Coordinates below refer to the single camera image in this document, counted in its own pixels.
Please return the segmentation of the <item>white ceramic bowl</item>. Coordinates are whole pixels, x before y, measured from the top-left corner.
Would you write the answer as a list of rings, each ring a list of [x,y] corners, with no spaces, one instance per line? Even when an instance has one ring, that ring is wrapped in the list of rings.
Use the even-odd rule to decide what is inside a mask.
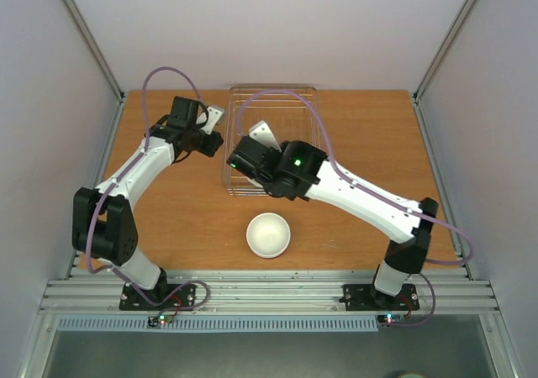
[[[287,250],[291,229],[282,216],[276,213],[261,213],[249,222],[245,237],[256,256],[274,259]]]

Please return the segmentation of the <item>chrome wire dish rack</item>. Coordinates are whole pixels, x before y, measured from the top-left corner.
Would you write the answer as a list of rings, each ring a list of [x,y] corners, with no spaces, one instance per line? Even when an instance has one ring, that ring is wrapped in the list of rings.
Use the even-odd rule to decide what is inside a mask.
[[[238,84],[229,90],[229,103],[226,111],[224,132],[224,159],[227,160],[233,148],[240,141],[236,128],[236,116],[240,107],[251,96],[266,89],[286,89],[304,98],[300,101],[287,94],[267,94],[254,99],[243,112],[242,131],[246,133],[260,121],[268,124],[277,142],[302,140],[324,150],[324,139],[317,119],[308,106],[318,104],[317,90],[300,84]]]

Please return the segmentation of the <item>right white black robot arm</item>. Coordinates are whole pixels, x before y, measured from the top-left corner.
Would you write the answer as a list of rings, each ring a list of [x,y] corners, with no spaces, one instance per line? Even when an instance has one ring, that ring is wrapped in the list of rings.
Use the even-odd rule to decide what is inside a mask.
[[[348,171],[335,171],[323,150],[299,140],[274,148],[244,136],[226,162],[270,197],[325,202],[387,235],[388,248],[367,291],[371,304],[390,308],[406,280],[422,271],[431,241],[430,220],[438,209],[435,200],[404,200],[353,180]]]

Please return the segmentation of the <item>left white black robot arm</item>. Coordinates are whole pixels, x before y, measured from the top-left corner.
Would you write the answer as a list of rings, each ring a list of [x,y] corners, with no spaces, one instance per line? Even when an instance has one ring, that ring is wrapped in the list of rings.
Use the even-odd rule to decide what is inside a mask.
[[[87,260],[100,260],[139,292],[150,309],[169,299],[166,272],[138,247],[134,209],[143,193],[168,166],[192,152],[216,154],[224,140],[216,126],[224,110],[175,97],[171,111],[150,126],[140,146],[106,181],[80,188],[73,197],[71,243]]]

